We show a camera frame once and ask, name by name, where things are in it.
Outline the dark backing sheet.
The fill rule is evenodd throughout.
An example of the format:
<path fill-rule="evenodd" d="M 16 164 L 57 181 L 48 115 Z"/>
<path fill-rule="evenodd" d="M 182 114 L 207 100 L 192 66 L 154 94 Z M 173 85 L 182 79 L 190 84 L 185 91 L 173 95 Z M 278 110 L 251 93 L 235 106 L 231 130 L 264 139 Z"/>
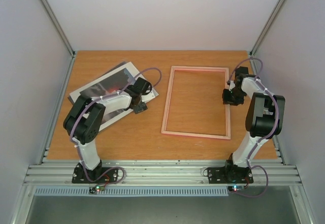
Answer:
<path fill-rule="evenodd" d="M 64 126 L 75 131 L 99 132 L 130 113 L 147 110 L 158 96 L 154 85 L 132 62 L 123 62 L 69 95 L 73 108 Z"/>

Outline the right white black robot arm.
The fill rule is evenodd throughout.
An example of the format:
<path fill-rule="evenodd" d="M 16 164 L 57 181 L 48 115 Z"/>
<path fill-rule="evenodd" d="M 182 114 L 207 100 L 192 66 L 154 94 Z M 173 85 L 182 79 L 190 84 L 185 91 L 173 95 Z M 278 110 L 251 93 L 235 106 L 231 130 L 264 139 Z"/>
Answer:
<path fill-rule="evenodd" d="M 223 90 L 223 103 L 238 106 L 249 97 L 250 105 L 245 119 L 246 135 L 226 161 L 223 178 L 226 183 L 251 182 L 251 160 L 268 140 L 282 130 L 285 98 L 270 92 L 259 77 L 249 74 L 247 67 L 238 67 L 234 73 L 235 79 L 227 82 L 229 89 Z"/>

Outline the pink wooden picture frame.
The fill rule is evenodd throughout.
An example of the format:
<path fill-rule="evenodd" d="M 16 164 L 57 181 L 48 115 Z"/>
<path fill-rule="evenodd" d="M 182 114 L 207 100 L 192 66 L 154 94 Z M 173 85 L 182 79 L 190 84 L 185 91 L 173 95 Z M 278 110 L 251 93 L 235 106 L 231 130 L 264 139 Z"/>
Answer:
<path fill-rule="evenodd" d="M 174 131 L 167 130 L 170 103 L 171 103 L 171 97 L 172 97 L 172 88 L 173 88 L 173 82 L 174 82 L 174 75 L 175 75 L 176 71 L 224 73 L 224 86 L 225 86 L 225 88 L 229 87 L 227 84 L 227 81 L 230 77 L 228 68 L 225 68 L 225 67 L 197 67 L 197 66 L 171 66 L 164 115 L 163 115 L 163 119 L 162 119 L 161 133 L 166 134 L 166 135 L 175 135 L 175 136 L 230 140 L 231 139 L 230 105 L 225 105 L 225 135 L 174 132 Z"/>

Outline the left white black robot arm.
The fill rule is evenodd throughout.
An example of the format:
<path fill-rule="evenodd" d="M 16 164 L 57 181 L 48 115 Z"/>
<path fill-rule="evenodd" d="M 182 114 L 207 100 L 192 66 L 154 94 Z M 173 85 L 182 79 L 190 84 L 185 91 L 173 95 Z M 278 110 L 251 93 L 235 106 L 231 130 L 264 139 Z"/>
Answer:
<path fill-rule="evenodd" d="M 117 183 L 119 167 L 103 167 L 95 139 L 105 115 L 117 110 L 147 110 L 144 96 L 152 92 L 152 84 L 139 77 L 113 94 L 91 98 L 80 95 L 63 122 L 63 128 L 77 149 L 79 163 L 74 168 L 72 183 Z"/>

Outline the sunset landscape photo white border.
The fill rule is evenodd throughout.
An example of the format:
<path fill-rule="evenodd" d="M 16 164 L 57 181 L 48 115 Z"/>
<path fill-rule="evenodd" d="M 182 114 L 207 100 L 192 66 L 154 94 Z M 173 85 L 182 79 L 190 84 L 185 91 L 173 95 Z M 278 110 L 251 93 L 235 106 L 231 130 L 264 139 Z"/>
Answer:
<path fill-rule="evenodd" d="M 122 89 L 125 85 L 127 85 L 128 82 L 134 84 L 136 81 L 134 76 L 137 73 L 139 73 L 139 71 L 132 62 L 122 62 L 96 80 L 71 92 L 69 99 L 71 103 L 74 103 L 81 94 L 94 98 L 113 94 L 118 89 Z M 100 131 L 127 116 L 131 112 L 131 109 L 126 111 L 119 109 L 111 111 L 110 113 L 106 112 L 100 126 Z"/>

